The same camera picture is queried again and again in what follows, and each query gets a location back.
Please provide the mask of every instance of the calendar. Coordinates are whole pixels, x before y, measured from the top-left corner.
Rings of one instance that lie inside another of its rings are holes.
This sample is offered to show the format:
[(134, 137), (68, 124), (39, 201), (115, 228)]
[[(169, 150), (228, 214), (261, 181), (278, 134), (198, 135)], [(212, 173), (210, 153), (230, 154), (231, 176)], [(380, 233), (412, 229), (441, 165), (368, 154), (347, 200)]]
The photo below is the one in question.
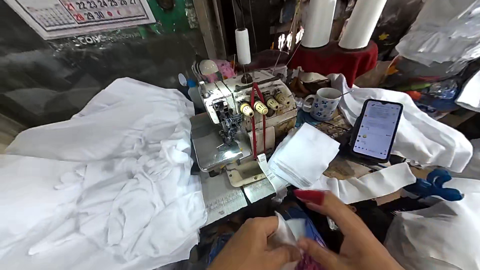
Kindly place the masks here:
[(43, 39), (155, 22), (146, 0), (5, 0)]

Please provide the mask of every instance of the hand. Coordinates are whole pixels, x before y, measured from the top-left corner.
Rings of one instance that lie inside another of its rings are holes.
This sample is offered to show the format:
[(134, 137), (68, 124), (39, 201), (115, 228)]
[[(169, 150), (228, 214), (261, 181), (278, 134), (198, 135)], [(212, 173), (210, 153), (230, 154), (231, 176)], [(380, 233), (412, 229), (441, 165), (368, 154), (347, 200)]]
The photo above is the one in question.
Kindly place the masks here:
[(300, 260), (300, 252), (295, 247), (268, 249), (267, 237), (277, 227), (277, 217), (248, 219), (223, 247), (209, 270), (278, 270), (288, 262)]
[(331, 192), (295, 190), (306, 206), (333, 219), (344, 235), (340, 254), (302, 238), (298, 247), (328, 270), (404, 270), (363, 221)]

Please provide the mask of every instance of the clothing tag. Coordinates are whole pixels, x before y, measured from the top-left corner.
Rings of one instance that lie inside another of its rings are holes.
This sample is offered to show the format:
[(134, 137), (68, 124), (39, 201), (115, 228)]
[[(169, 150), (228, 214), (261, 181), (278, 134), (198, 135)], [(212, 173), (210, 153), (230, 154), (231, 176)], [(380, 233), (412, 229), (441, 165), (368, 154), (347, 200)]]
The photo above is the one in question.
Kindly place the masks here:
[(258, 155), (258, 165), (260, 165), (260, 169), (264, 172), (267, 176), (268, 181), (272, 184), (273, 188), (275, 189), (276, 196), (272, 199), (275, 202), (281, 203), (283, 198), (287, 195), (287, 182), (279, 179), (278, 177), (270, 171), (267, 164), (267, 157), (265, 154)]

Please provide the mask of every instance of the white paper roll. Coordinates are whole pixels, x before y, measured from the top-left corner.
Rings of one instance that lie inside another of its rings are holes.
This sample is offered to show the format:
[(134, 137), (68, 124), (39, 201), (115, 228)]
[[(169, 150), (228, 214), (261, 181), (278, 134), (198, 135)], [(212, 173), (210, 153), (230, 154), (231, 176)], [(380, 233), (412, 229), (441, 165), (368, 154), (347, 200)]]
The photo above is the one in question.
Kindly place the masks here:
[(344, 49), (366, 47), (386, 2), (387, 0), (358, 0), (338, 45)]
[(242, 65), (250, 64), (252, 61), (250, 57), (250, 42), (248, 40), (248, 29), (235, 29), (235, 40), (237, 42), (237, 55), (239, 63)]
[(330, 40), (336, 0), (311, 0), (301, 44), (308, 48), (324, 46)]

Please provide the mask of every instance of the red fabric stand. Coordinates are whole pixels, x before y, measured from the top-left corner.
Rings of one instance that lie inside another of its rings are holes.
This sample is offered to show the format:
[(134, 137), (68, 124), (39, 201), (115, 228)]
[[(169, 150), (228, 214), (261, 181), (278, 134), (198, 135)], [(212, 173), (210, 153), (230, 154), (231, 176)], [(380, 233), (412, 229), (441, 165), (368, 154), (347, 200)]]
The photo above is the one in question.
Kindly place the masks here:
[(373, 69), (377, 64), (378, 47), (370, 40), (363, 49), (347, 50), (333, 41), (320, 48), (306, 48), (300, 46), (293, 55), (291, 69), (301, 66), (305, 72), (316, 72), (322, 75), (342, 73), (347, 84), (352, 87), (358, 76)]

